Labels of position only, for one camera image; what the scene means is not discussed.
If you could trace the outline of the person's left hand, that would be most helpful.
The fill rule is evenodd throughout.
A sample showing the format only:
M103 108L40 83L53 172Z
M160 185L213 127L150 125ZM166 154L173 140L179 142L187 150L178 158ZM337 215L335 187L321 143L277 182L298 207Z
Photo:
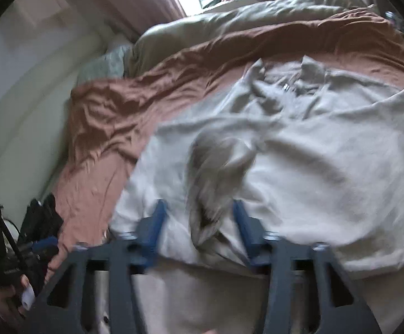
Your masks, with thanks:
M17 289L27 289L30 286L30 281L26 275L20 277L20 283L17 287L0 286L0 317L2 319L20 319L25 315L25 309L17 307L13 298L17 295Z

